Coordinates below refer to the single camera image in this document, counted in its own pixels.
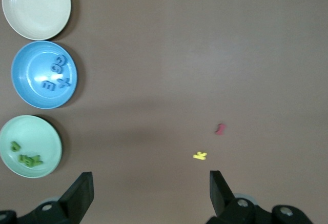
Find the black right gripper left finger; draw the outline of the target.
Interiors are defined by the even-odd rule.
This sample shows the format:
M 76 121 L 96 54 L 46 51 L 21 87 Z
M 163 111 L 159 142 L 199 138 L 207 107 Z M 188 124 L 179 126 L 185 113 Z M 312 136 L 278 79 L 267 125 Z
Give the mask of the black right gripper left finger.
M 3 210 L 1 223 L 80 223 L 93 199 L 92 172 L 83 172 L 57 201 L 42 203 L 21 217 L 13 210 Z

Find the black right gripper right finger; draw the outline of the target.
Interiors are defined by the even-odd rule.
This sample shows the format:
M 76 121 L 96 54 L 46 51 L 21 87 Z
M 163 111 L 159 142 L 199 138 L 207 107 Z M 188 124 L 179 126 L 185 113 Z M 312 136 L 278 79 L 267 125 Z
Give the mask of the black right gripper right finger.
M 271 212 L 245 197 L 236 197 L 220 171 L 210 172 L 210 199 L 215 216 L 208 223 L 311 223 L 300 209 L 276 205 Z

